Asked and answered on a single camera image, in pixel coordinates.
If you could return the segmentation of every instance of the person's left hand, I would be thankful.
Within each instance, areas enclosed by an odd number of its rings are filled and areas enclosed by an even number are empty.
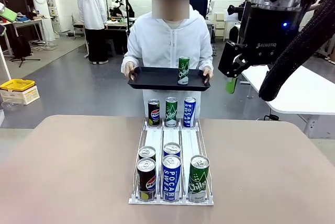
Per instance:
[[[204,68],[204,76],[207,76],[207,75],[209,75],[209,79],[206,79],[205,80],[205,83],[207,83],[209,80],[211,80],[212,78],[213,78],[213,71],[211,70],[211,68],[210,67],[208,67],[208,66],[206,66],[205,68]]]

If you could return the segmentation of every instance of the person in white hoodie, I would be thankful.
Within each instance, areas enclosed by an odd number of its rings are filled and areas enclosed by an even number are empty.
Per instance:
[[[107,15],[103,0],[77,0],[79,14],[85,25],[89,46],[88,59],[92,64],[108,63],[105,28]]]
[[[209,74],[212,78],[212,53],[206,22],[192,9],[189,0],[153,0],[153,12],[140,16],[131,29],[121,72],[129,76],[139,66],[139,60],[147,67],[178,68],[179,57],[190,57],[190,69],[203,70],[204,76]],[[195,118],[199,118],[201,93],[181,91],[143,90],[146,116],[148,101],[155,98],[160,101],[160,116],[164,118],[165,99],[170,96],[178,100],[178,118],[184,115],[184,99],[194,97]]]

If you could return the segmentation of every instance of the chilsung can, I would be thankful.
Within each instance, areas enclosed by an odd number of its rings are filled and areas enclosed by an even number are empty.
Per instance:
[[[180,57],[178,65],[178,84],[188,84],[189,58]]]
[[[151,99],[148,102],[149,125],[159,126],[159,100]]]
[[[206,185],[209,170],[209,160],[202,155],[191,158],[188,180],[189,201],[203,202],[206,198]]]
[[[184,101],[184,127],[194,127],[196,99],[187,97]]]
[[[139,175],[139,196],[142,201],[154,200],[156,194],[156,162],[144,158],[137,162]]]
[[[165,125],[167,127],[177,126],[178,101],[175,97],[168,97],[165,100]]]
[[[163,159],[163,200],[178,201],[180,190],[181,159],[167,155]]]
[[[173,154],[173,155],[177,155],[178,157],[180,157],[180,145],[177,143],[167,143],[164,147],[163,147],[163,157]]]
[[[138,158],[144,159],[144,158],[150,158],[156,161],[156,150],[154,147],[142,147],[138,151]]]

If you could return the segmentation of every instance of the can dispenser rack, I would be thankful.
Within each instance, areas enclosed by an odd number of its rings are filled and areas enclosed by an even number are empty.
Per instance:
[[[165,144],[174,142],[181,146],[181,183],[179,191],[179,200],[175,202],[163,201],[162,197],[162,160],[163,147]],[[154,147],[156,150],[156,195],[152,201],[141,201],[139,199],[138,189],[138,173],[137,162],[139,160],[136,155],[133,186],[129,204],[142,205],[192,205],[192,206],[213,206],[213,190],[211,182],[210,167],[207,177],[206,197],[205,201],[201,203],[194,203],[188,200],[188,178],[191,158],[195,155],[203,155],[207,157],[206,148],[204,144],[203,133],[199,120],[197,120],[192,128],[182,127],[182,122],[179,121],[177,127],[166,127],[164,120],[162,125],[158,127],[151,127],[147,119],[144,119],[142,125],[141,136],[138,144],[138,150],[145,146]]]

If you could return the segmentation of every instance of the black can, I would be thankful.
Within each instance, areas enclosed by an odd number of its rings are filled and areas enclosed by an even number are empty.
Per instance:
[[[154,147],[142,147],[138,151],[138,158],[139,160],[144,159],[144,158],[150,158],[156,161],[156,150]]]
[[[137,162],[139,200],[151,201],[156,195],[156,162],[144,158]]]
[[[149,125],[159,126],[160,122],[160,111],[159,111],[159,100],[151,99],[148,102],[148,114],[149,114]]]

